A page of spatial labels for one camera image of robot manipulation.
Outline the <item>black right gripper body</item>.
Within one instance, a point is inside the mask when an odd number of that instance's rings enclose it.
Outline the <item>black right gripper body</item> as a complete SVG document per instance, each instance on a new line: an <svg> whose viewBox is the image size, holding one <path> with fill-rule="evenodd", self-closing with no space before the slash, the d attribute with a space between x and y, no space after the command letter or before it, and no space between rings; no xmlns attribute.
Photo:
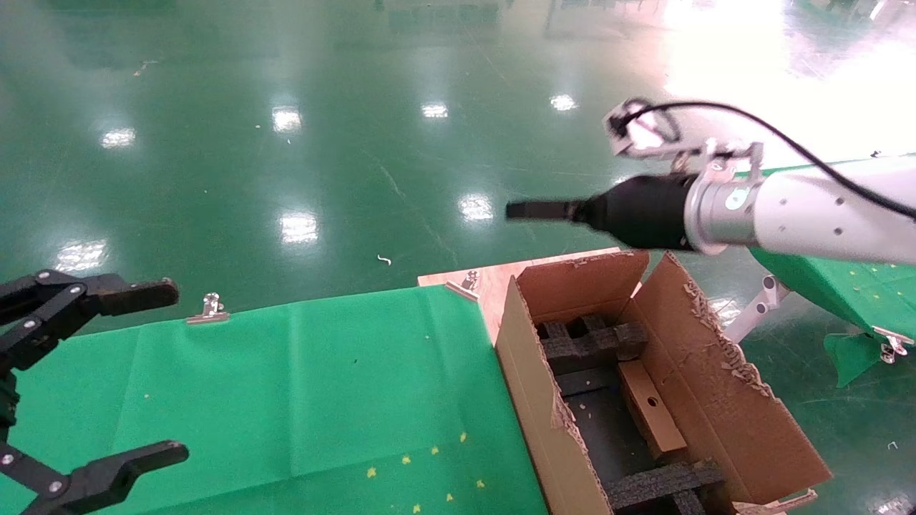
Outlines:
<svg viewBox="0 0 916 515"><path fill-rule="evenodd" d="M634 176L579 202L576 222L635 249L693 251L685 205L696 174Z"/></svg>

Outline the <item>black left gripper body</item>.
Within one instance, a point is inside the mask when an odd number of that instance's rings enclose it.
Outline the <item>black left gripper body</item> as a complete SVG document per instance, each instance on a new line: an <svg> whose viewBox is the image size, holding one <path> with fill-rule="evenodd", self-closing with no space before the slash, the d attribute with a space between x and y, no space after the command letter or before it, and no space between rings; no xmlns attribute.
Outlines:
<svg viewBox="0 0 916 515"><path fill-rule="evenodd" d="M1 430L8 431L16 425L16 409L19 406L19 394L16 391L16 376L5 372L1 377Z"/></svg>

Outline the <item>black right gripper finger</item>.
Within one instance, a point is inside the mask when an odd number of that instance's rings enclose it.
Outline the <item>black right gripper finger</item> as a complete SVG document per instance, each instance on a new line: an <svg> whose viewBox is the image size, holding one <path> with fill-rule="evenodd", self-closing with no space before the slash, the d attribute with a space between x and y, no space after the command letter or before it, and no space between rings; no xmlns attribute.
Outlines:
<svg viewBox="0 0 916 515"><path fill-rule="evenodd" d="M581 222L578 201L520 201L508 202L507 220L562 220Z"/></svg>

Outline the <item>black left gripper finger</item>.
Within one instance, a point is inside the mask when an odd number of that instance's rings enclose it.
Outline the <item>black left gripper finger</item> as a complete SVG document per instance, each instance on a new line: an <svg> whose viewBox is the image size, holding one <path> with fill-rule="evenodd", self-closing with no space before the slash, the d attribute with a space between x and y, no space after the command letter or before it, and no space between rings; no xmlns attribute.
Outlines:
<svg viewBox="0 0 916 515"><path fill-rule="evenodd" d="M118 274L83 278L40 270L1 286L2 373L27 371L96 316L121 316L179 301L170 278L131 283Z"/></svg>
<svg viewBox="0 0 916 515"><path fill-rule="evenodd" d="M23 514L88 514L122 503L141 476L186 461L190 451L177 441L157 442L93 460L67 475L6 442L1 457L2 474L36 494Z"/></svg>

